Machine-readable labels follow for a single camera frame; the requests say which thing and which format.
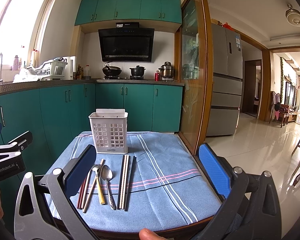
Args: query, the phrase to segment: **green vine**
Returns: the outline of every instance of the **green vine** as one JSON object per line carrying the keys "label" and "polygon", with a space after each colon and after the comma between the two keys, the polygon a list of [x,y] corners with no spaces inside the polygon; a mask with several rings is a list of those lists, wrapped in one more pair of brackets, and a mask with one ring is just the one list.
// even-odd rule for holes
{"label": "green vine", "polygon": [[280,57],[280,68],[281,68],[281,86],[280,86],[280,103],[282,104],[283,100],[283,60],[282,57]]}

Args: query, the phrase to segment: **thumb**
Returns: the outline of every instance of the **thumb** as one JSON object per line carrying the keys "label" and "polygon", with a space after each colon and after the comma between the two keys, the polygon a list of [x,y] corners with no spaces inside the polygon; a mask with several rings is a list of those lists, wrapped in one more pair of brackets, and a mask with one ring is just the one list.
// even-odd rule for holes
{"label": "thumb", "polygon": [[166,240],[147,228],[144,228],[139,232],[139,238],[140,240]]}

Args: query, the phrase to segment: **glossy floor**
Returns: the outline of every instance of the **glossy floor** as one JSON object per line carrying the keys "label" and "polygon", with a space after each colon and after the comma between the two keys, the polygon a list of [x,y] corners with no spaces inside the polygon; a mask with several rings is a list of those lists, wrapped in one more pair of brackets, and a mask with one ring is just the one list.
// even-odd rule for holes
{"label": "glossy floor", "polygon": [[280,128],[240,114],[238,128],[232,136],[207,137],[213,151],[247,173],[270,171],[279,196],[284,236],[300,216],[300,182],[294,187],[293,171],[300,160],[300,148],[291,156],[300,139],[300,125],[289,123]]}

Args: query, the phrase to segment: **refrigerator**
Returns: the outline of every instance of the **refrigerator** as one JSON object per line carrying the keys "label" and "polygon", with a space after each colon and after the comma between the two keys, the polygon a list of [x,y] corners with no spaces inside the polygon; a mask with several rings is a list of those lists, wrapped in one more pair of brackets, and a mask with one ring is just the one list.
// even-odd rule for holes
{"label": "refrigerator", "polygon": [[212,24],[213,87],[207,136],[235,132],[242,91],[240,35]]}

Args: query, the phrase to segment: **cabinet handle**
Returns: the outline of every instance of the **cabinet handle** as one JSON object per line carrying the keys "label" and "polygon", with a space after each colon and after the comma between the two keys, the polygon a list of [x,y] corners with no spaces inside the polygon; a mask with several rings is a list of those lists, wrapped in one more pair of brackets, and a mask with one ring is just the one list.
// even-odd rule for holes
{"label": "cabinet handle", "polygon": [[2,120],[2,125],[3,125],[3,127],[5,127],[5,126],[6,126],[6,124],[4,123],[2,106],[0,106],[0,112],[1,112],[1,120]]}

